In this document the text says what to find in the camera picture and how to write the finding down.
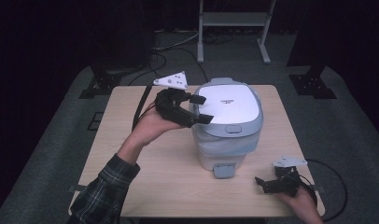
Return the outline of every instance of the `plaid sleeve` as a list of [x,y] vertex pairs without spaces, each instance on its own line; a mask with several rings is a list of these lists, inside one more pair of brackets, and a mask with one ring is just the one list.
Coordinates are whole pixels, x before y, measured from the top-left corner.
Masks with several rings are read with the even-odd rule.
[[68,223],[114,223],[140,167],[116,155],[74,201]]

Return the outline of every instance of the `wooden table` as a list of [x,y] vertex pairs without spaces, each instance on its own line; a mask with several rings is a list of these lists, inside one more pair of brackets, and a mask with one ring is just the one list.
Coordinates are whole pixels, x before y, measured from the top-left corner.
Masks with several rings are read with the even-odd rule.
[[[258,147],[246,155],[235,176],[215,179],[196,156],[190,129],[170,131],[143,149],[141,171],[129,188],[123,217],[288,217],[290,210],[273,195],[264,194],[254,176],[276,179],[272,163],[282,155],[303,158],[285,108],[274,86],[251,86],[264,113]],[[194,93],[198,86],[189,86]],[[133,115],[145,87],[113,90],[91,147],[79,185],[87,186],[119,149],[132,128]],[[163,87],[153,87],[145,107]],[[188,102],[182,104],[187,109]],[[313,183],[308,167],[299,172]],[[318,211],[325,208],[320,198]]]

